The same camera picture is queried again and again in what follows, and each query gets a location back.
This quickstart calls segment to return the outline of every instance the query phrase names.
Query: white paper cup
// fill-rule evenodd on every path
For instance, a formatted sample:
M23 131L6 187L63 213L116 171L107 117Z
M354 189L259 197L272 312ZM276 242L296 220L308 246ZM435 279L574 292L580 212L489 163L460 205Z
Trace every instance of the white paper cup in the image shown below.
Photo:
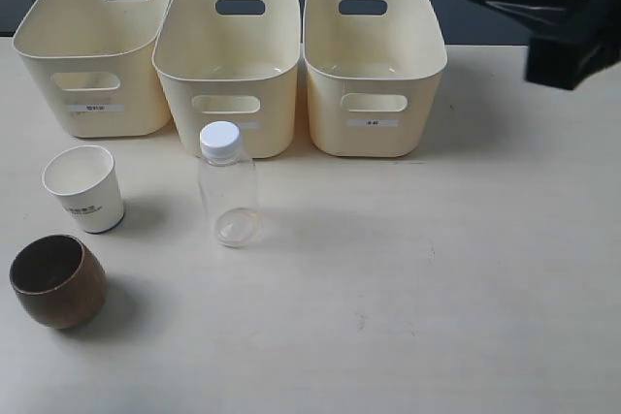
M114 158L100 145L80 145L54 157L43 171L43 185L87 233L104 233L125 209Z

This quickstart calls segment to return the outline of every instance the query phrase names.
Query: wooden cup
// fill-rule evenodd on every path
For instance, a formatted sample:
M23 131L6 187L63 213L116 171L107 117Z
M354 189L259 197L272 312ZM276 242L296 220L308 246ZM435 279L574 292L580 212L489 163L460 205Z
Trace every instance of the wooden cup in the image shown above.
M67 329L99 312L108 282L97 258L77 238L37 239L17 254L11 285L30 316L47 327Z

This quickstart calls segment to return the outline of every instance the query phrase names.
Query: storage bin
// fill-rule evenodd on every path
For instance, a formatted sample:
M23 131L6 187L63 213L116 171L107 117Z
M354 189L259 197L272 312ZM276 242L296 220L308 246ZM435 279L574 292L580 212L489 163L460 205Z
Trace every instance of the storage bin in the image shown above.
M37 0L14 48L69 134L139 136L170 111L151 65L170 0Z
M293 139L299 0L172 0L155 51L180 138L201 155L213 121L237 124L255 158Z
M429 0L306 0L310 135L339 156L416 148L446 66Z

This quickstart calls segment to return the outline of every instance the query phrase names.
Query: table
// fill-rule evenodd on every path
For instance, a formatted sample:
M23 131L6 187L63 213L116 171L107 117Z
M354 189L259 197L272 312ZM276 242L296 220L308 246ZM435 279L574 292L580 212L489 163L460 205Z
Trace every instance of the table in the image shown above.
M169 125L102 140L127 216L77 229L41 185L81 143L0 41L3 413L612 413L621 406L621 69L565 92L524 48L449 47L423 140L397 160L297 136L257 163L266 225L212 243ZM68 233L106 268L89 325L31 321L8 280Z

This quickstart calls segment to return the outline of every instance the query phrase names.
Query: clear plastic bottle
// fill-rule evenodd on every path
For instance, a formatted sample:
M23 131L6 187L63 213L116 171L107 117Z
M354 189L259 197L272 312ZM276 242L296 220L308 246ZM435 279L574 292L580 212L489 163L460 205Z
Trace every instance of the clear plastic bottle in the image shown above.
M254 161L240 129L228 121L210 123L201 131L201 151L198 183L210 228L225 246L246 246L259 233L260 217Z

